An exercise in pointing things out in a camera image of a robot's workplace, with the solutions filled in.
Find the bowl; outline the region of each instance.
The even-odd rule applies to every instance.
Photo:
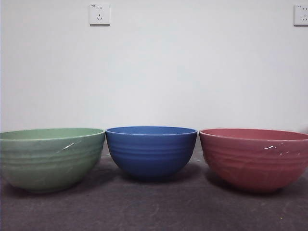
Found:
[[[137,126],[110,128],[107,144],[114,162],[140,180],[160,180],[190,160],[197,131],[190,128]]]
[[[2,176],[15,187],[47,193],[69,188],[99,161],[105,131],[54,128],[0,134]]]
[[[237,188],[270,193],[296,181],[308,166],[308,134],[217,128],[200,131],[204,159]]]

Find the white wall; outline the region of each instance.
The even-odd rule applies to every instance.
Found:
[[[1,1],[1,129],[308,122],[307,0]]]

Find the green bowl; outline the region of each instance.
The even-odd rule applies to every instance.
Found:
[[[1,133],[1,175],[34,193],[69,188],[99,161],[104,139],[104,130],[92,128]]]

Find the ribbed bowl exterior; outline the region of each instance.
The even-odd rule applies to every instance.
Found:
[[[105,133],[50,140],[1,140],[1,173],[13,186],[44,193],[82,180],[101,156]]]
[[[175,174],[190,160],[197,131],[175,135],[134,135],[106,131],[114,162],[132,176],[154,180]]]
[[[273,192],[296,181],[308,166],[308,140],[229,139],[200,132],[204,159],[230,184]]]

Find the white outlet cover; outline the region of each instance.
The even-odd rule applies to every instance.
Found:
[[[308,26],[308,5],[294,6],[294,25]]]
[[[89,24],[90,26],[110,25],[110,5],[107,3],[90,5]]]

